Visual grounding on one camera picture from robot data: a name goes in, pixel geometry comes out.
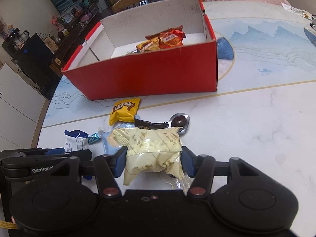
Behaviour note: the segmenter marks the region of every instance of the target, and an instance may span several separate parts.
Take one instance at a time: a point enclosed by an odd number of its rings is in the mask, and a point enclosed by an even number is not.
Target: plastic wrapper
[[[182,180],[184,173],[180,161],[182,151],[177,128],[146,130],[117,128],[114,140],[127,146],[124,185],[129,185],[141,172],[165,171]]]
[[[186,173],[184,174],[184,178],[182,180],[179,180],[178,178],[167,174],[164,171],[161,171],[159,176],[165,183],[169,183],[173,190],[183,190],[185,195],[187,194],[193,182],[193,179],[190,178]]]
[[[168,122],[165,123],[152,123],[149,121],[141,120],[141,119],[134,119],[135,127],[141,128],[141,129],[164,129],[168,128]]]
[[[88,136],[81,130],[65,130],[65,153],[89,149]]]
[[[295,13],[295,14],[300,15],[300,16],[306,18],[306,19],[312,20],[312,15],[311,15],[309,12],[307,12],[307,11],[297,9],[297,8],[292,7],[292,6],[290,6],[290,5],[287,5],[287,4],[285,4],[285,3],[282,3],[282,6],[283,6],[283,8],[284,8],[286,11]]]
[[[88,143],[92,144],[100,139],[101,139],[101,136],[99,135],[99,133],[94,133],[88,137]]]
[[[183,45],[182,40],[184,38],[184,32],[173,29],[167,32],[158,33],[158,36],[138,44],[136,48],[140,52],[172,48]]]
[[[119,125],[117,128],[132,128],[134,127],[134,123],[123,123]],[[115,154],[122,145],[119,145],[113,138],[113,130],[109,132],[105,132],[103,130],[99,131],[99,135],[101,136],[103,147],[104,147],[104,154],[113,155]]]
[[[130,98],[116,102],[110,114],[109,125],[112,126],[116,121],[134,122],[140,98]]]

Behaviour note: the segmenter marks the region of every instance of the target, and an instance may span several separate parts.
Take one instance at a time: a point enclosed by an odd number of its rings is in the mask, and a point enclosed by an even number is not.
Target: blue gripper pad
[[[197,174],[197,170],[194,166],[194,161],[196,159],[197,156],[194,155],[194,153],[190,151],[188,147],[182,146],[181,165],[189,177],[195,177],[195,175]]]
[[[112,174],[115,178],[122,175],[126,164],[127,147],[123,146],[112,157],[113,167],[111,167]]]

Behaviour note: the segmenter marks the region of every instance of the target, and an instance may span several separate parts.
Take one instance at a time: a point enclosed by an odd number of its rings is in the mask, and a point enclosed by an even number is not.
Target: white wrapper
[[[65,153],[89,149],[88,138],[65,136]]]
[[[184,178],[178,128],[118,128],[113,130],[113,137],[118,144],[128,147],[124,185],[129,185],[141,171],[165,171],[180,180]]]

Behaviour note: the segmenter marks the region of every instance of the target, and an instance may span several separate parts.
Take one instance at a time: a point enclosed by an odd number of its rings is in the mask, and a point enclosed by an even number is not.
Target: cardboard box
[[[184,46],[127,54],[183,25]],[[62,70],[90,100],[217,91],[217,44],[201,0],[163,0],[98,22]]]

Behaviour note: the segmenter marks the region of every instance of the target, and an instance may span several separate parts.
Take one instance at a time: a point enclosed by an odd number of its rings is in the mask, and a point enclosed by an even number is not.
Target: white cabinet
[[[45,98],[7,64],[0,70],[0,98],[37,123]]]
[[[0,70],[0,151],[30,148],[45,98],[7,64]]]

